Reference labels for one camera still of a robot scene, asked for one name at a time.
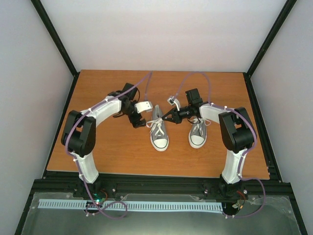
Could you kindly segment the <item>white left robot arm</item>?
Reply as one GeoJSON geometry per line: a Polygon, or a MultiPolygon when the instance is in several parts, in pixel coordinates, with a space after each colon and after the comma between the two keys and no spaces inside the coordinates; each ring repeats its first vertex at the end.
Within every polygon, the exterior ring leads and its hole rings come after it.
{"type": "Polygon", "coordinates": [[[67,154],[73,157],[79,171],[79,178],[86,182],[85,192],[96,197],[102,191],[102,185],[96,181],[99,172],[93,159],[96,144],[96,129],[107,118],[126,115],[134,128],[146,125],[135,105],[135,96],[140,94],[138,88],[126,83],[122,90],[109,93],[98,104],[89,109],[69,112],[61,137],[67,154]]]}

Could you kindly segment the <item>grey sneaker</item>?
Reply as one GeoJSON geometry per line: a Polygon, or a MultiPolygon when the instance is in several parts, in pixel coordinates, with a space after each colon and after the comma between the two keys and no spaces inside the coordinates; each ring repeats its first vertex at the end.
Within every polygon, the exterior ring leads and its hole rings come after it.
{"type": "Polygon", "coordinates": [[[159,152],[167,150],[169,145],[169,137],[162,116],[163,113],[160,106],[156,105],[153,108],[151,120],[146,124],[146,126],[150,128],[151,144],[159,152]]]}
{"type": "Polygon", "coordinates": [[[195,117],[188,120],[192,127],[188,135],[188,140],[192,148],[201,148],[207,140],[207,126],[211,121],[206,118],[195,117]]]}

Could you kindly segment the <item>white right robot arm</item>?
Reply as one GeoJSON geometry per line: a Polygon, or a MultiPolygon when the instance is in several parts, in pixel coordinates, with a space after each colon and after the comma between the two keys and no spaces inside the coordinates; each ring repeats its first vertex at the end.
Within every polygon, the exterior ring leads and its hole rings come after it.
{"type": "Polygon", "coordinates": [[[249,151],[257,142],[256,132],[244,107],[231,109],[204,102],[197,89],[185,92],[188,105],[182,107],[174,96],[168,98],[175,105],[162,119],[180,124],[184,118],[198,117],[220,125],[222,141],[227,149],[222,178],[228,185],[242,180],[242,170],[249,151]]]}

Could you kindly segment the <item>white shoelace of sneaker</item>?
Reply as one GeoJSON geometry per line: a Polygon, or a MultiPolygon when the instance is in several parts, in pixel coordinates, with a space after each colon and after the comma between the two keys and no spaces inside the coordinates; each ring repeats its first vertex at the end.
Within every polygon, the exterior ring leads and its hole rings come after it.
{"type": "Polygon", "coordinates": [[[152,137],[165,137],[166,131],[162,118],[159,117],[157,119],[148,121],[146,127],[150,129],[150,134],[152,137]]]}
{"type": "Polygon", "coordinates": [[[190,135],[205,138],[207,135],[207,126],[211,124],[211,121],[205,118],[194,118],[190,122],[192,124],[190,135]]]}

